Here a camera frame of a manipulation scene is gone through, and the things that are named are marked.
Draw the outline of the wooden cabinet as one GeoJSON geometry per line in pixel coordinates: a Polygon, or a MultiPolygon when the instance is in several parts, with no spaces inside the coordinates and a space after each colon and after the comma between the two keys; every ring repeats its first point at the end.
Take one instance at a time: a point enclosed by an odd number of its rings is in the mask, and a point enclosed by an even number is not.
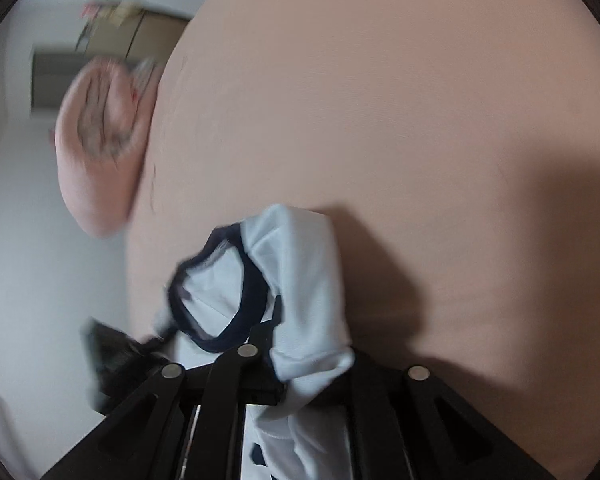
{"type": "Polygon", "coordinates": [[[131,0],[87,3],[82,18],[78,52],[161,64],[168,62],[190,21],[189,16],[145,8],[131,0]]]}

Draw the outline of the pink bed sheet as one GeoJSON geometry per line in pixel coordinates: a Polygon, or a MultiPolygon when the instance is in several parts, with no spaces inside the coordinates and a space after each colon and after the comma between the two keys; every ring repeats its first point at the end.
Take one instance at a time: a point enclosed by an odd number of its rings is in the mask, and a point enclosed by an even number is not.
{"type": "Polygon", "coordinates": [[[176,265],[273,204],[328,214],[354,343],[427,362],[561,479],[600,459],[600,25],[580,0],[206,0],[128,231],[176,265]]]}

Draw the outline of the white navy-trimmed shirt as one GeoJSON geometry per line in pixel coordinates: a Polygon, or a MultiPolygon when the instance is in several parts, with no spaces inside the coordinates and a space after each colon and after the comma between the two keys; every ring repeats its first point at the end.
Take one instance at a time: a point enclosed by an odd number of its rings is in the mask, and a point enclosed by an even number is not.
{"type": "Polygon", "coordinates": [[[247,410],[247,478],[351,478],[341,416],[310,405],[354,363],[329,218],[277,204],[220,226],[176,268],[166,298],[163,322],[196,346],[199,364],[274,324],[266,354],[287,393],[281,404],[247,410]]]}

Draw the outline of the rolled pink quilt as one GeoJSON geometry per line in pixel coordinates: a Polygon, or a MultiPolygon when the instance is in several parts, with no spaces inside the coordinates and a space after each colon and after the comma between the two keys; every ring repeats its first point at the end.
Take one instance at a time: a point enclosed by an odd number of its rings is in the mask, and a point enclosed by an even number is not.
{"type": "Polygon", "coordinates": [[[129,219],[162,72],[151,60],[129,68],[93,58],[62,99],[54,129],[58,183],[88,235],[110,236],[129,219]]]}

